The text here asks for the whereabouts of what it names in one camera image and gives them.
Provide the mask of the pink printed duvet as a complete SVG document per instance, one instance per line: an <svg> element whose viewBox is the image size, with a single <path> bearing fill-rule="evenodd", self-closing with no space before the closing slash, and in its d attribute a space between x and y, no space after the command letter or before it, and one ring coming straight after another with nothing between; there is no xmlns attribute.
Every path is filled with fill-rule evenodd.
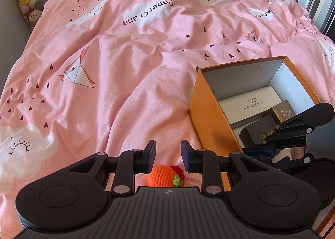
<svg viewBox="0 0 335 239"><path fill-rule="evenodd" d="M91 154L153 139L180 165L197 69L273 56L334 102L334 43L295 0L49 0L1 94L1 238L25 185Z"/></svg>

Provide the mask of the dark grey box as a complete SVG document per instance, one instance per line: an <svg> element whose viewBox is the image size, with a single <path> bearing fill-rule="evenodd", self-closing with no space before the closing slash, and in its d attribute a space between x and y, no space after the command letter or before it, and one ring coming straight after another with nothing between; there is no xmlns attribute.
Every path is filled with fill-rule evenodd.
<svg viewBox="0 0 335 239"><path fill-rule="evenodd" d="M239 137L245 148L253 147L272 135L275 131L275 126L277 122L271 115L266 115L260 120L251 123L250 125L244 127Z"/></svg>

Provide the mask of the white glasses case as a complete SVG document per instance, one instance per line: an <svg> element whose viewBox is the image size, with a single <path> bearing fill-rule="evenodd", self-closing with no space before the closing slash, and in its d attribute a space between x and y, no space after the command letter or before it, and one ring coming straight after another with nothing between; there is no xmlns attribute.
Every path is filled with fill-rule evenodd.
<svg viewBox="0 0 335 239"><path fill-rule="evenodd" d="M219 101L227 120L236 124L280 104L282 100L271 86L252 90L247 93Z"/></svg>

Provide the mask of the orange cardboard box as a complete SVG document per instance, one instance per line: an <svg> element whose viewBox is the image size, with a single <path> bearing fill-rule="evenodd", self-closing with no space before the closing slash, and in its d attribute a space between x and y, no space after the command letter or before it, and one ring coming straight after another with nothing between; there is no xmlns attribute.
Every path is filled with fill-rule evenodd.
<svg viewBox="0 0 335 239"><path fill-rule="evenodd" d="M321 103L305 77L286 56L267 57L199 68L189 116L203 149L219 156L242 151L219 101L265 86L274 88L296 113Z"/></svg>

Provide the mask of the orange crochet tangerine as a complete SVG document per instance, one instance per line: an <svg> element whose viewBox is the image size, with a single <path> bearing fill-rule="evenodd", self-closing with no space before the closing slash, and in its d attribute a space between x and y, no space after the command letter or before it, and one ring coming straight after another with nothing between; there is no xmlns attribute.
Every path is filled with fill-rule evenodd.
<svg viewBox="0 0 335 239"><path fill-rule="evenodd" d="M160 165L148 174L147 184L150 187L182 187L184 179L184 172L179 166Z"/></svg>

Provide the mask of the gold jewellery box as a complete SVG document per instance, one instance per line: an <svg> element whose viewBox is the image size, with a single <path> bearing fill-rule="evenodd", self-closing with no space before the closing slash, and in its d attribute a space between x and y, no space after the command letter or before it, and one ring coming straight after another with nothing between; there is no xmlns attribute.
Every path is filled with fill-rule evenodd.
<svg viewBox="0 0 335 239"><path fill-rule="evenodd" d="M287 100L270 108L269 114L273 117L277 124L281 124L284 121L296 116L296 113Z"/></svg>

